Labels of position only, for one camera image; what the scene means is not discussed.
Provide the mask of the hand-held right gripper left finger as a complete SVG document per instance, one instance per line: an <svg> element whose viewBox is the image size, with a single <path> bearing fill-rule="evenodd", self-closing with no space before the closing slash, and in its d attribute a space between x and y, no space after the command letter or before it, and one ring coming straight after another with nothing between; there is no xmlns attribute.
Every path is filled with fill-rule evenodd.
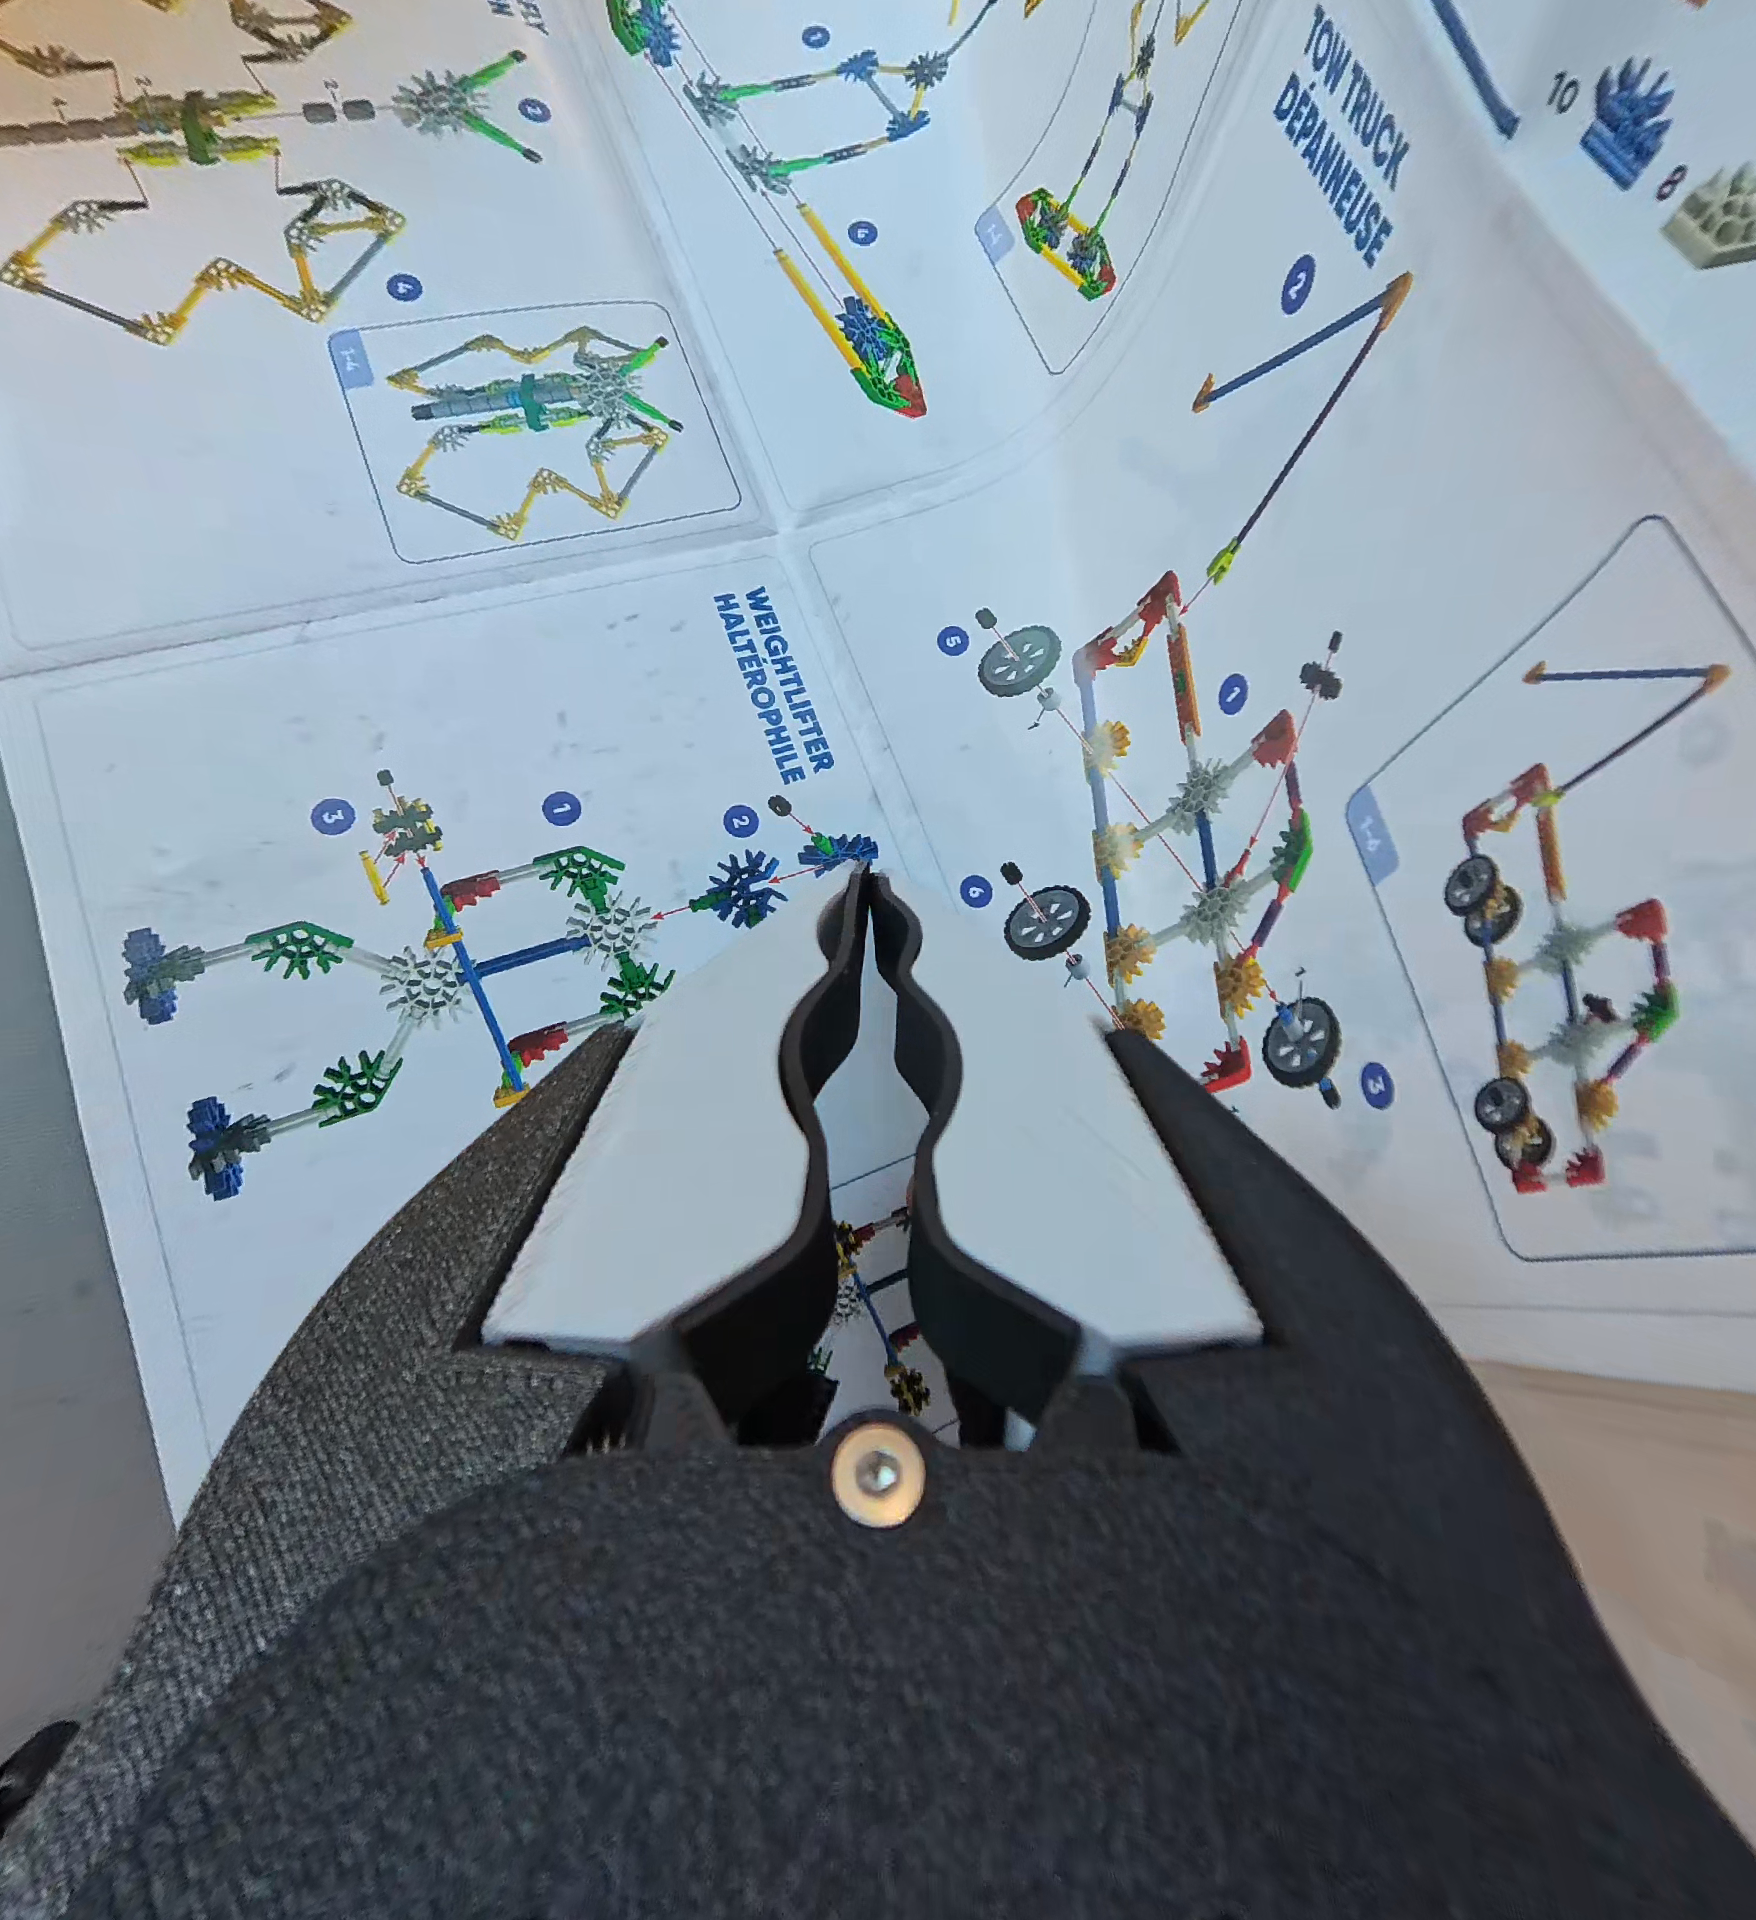
<svg viewBox="0 0 1756 1920"><path fill-rule="evenodd" d="M641 1019L487 1341L687 1374L728 1424L802 1369L837 1297L816 1093L860 1032L868 877L844 867Z"/></svg>

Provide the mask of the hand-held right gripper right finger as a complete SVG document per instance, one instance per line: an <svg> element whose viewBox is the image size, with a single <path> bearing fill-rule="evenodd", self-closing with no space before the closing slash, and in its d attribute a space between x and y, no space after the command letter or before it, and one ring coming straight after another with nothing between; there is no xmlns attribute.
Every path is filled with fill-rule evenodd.
<svg viewBox="0 0 1756 1920"><path fill-rule="evenodd" d="M1156 1376L1257 1354L1266 1329L1106 1031L901 877L870 877L870 925L923 1112L908 1291L950 1442L1033 1440L1058 1396L1168 1429Z"/></svg>

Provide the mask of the small black toy connector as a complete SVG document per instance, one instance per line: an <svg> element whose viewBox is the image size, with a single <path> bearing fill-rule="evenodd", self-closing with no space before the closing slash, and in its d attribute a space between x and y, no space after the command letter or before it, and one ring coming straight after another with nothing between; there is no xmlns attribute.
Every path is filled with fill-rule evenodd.
<svg viewBox="0 0 1756 1920"><path fill-rule="evenodd" d="M50 1769L66 1753L79 1723L58 1718L40 1726L21 1746L0 1763L0 1839L8 1826L27 1809L29 1800L42 1786Z"/></svg>

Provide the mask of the folded paper instruction sheet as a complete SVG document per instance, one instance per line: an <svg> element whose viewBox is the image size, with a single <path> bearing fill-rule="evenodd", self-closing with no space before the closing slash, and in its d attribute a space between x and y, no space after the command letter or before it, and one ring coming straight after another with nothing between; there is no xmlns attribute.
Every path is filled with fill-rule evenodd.
<svg viewBox="0 0 1756 1920"><path fill-rule="evenodd" d="M1756 1391L1756 3L0 3L0 754L176 1513L853 859Z"/></svg>

